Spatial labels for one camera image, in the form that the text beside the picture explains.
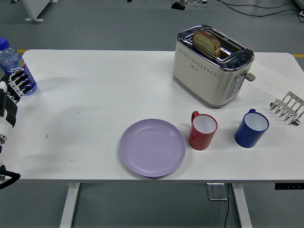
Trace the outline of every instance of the red mug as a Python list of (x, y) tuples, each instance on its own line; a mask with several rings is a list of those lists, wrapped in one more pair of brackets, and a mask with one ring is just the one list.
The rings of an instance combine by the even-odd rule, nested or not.
[(192, 113), (189, 144), (196, 150), (204, 150), (209, 145), (218, 128), (217, 121), (208, 114)]

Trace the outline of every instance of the white table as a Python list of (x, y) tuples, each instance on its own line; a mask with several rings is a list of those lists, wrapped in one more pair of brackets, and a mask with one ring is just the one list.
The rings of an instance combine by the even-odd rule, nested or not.
[[(304, 85), (292, 55), (255, 55), (257, 63)], [(244, 83), (232, 102), (210, 109), (176, 82), (168, 51), (29, 50), (23, 57), (38, 89), (19, 102), (0, 158), (20, 181), (70, 183), (62, 227), (71, 225), (79, 183), (147, 179), (124, 165), (118, 149), (123, 132), (142, 119), (168, 121), (186, 140), (181, 166), (157, 181), (234, 183), (237, 206), (245, 206), (239, 208), (243, 227), (251, 223), (241, 183), (304, 182), (303, 126), (287, 125), (270, 111), (275, 98), (267, 91)], [(245, 149), (234, 133), (250, 108), (264, 114), (270, 128)], [(219, 124), (204, 151), (188, 144), (193, 111)]]

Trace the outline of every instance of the gray floor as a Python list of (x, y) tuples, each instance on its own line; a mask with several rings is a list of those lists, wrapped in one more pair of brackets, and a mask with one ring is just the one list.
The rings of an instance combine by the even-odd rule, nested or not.
[[(216, 0), (184, 11), (171, 9), (170, 0), (58, 0), (41, 13), (44, 22), (31, 23), (25, 21), (21, 1), (0, 0), (0, 36), (17, 49), (173, 51), (180, 31), (206, 24), (254, 52), (304, 54), (304, 24), (295, 11), (252, 17)], [(289, 0), (225, 2), (269, 7)], [(255, 15), (297, 9), (293, 4), (234, 8)], [(296, 60), (304, 70), (304, 58)], [(7, 152), (5, 145), (2, 152)], [(250, 183), (244, 191), (254, 228), (303, 227), (304, 190), (276, 191), (274, 183)], [(44, 182), (19, 181), (1, 190), (0, 227), (59, 227), (66, 193), (64, 183)], [(227, 202), (209, 201), (203, 183), (82, 184), (73, 227), (224, 227), (226, 212)], [(231, 193), (228, 227), (239, 227)]]

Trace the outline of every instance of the bottle cap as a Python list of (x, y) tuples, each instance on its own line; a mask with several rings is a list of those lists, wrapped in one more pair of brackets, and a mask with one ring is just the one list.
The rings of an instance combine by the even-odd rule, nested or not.
[(9, 47), (9, 42), (4, 37), (0, 37), (0, 50), (7, 49)]

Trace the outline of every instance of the metal toast rack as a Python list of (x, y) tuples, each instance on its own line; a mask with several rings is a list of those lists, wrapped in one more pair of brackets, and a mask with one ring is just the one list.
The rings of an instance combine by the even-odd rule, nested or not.
[(284, 121), (289, 119), (288, 125), (300, 125), (299, 118), (304, 114), (304, 101), (297, 95), (289, 91), (282, 101), (276, 99), (270, 103), (270, 110), (275, 108), (275, 114), (280, 112), (279, 118), (285, 116)]

